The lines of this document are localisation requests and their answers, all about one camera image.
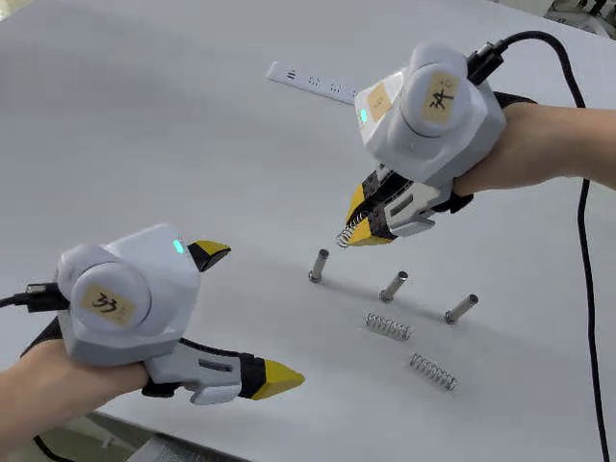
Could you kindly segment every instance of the led light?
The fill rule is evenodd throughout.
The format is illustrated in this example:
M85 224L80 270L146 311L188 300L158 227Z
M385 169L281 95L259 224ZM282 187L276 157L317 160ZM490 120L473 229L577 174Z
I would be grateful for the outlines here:
M175 245L175 250L177 250L177 253L184 253L184 246L177 239L173 241L173 245Z

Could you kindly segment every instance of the white tabletop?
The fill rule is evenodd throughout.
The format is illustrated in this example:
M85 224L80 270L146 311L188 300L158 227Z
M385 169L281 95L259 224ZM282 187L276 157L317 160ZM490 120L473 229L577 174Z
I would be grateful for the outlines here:
M367 86L421 40L466 53L527 29L568 47L591 107L616 107L616 44L489 3L445 0L40 0L0 24L0 294L49 279L62 251L156 222L233 247L203 278L187 337L250 351L306 382L264 401L197 407L132 394L102 410L259 461L597 460L576 230L578 180L480 194L433 231L338 249L373 167L349 106L265 79L272 61ZM572 105L554 54L512 47L497 90ZM616 434L616 195L588 229L603 403ZM331 250L320 285L307 271ZM398 270L411 283L376 294ZM457 326L441 314L468 293ZM409 343L361 325L374 310ZM49 321L0 313L0 368ZM411 350L460 380L444 394Z

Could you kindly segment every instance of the handwritten label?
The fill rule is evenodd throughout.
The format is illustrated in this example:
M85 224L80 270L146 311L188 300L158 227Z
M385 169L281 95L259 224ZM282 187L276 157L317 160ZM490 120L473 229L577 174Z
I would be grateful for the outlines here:
M126 327L137 310L129 300L98 284L88 286L81 306L120 327Z
M442 124L449 122L459 84L460 79L455 75L443 71L434 72L423 103L423 119Z
M368 106L370 107L372 119L377 123L390 109L392 109L392 102L385 90L385 84L381 82L370 92L368 95Z

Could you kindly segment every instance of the silver peg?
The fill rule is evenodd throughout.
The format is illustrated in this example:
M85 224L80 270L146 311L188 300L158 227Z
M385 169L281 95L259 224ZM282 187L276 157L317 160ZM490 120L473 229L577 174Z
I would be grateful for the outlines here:
M327 257L329 257L329 251L326 248L319 250L315 265L312 266L312 269L308 273L308 279L312 282L321 282L321 273L323 271L323 267L325 266L325 262L327 261Z
M400 271L396 274L396 277L392 282L390 282L389 286L383 289L378 297L383 300L385 303L392 301L394 299L394 294L398 291L402 284L406 282L408 279L408 274L405 271Z
M458 303L458 306L445 313L445 322L447 324L456 324L460 317L477 305L478 302L479 297L475 294L470 294Z

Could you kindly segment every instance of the coil spring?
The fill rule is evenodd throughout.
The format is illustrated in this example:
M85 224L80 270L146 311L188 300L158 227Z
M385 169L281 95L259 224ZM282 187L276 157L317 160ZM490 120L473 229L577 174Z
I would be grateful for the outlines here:
M404 322L393 321L375 313L368 313L364 322L369 329L392 339L408 340L411 337L411 326Z
M458 384L457 378L441 369L432 361L425 359L419 353L411 354L410 366L448 392L452 391Z
M353 235L353 231L355 231L355 228L359 225L362 219L367 216L368 214L366 212L362 212L357 217L355 217L347 226L345 226L345 229L343 229L340 233L338 233L338 236L336 236L336 244L342 248L347 248L348 241Z

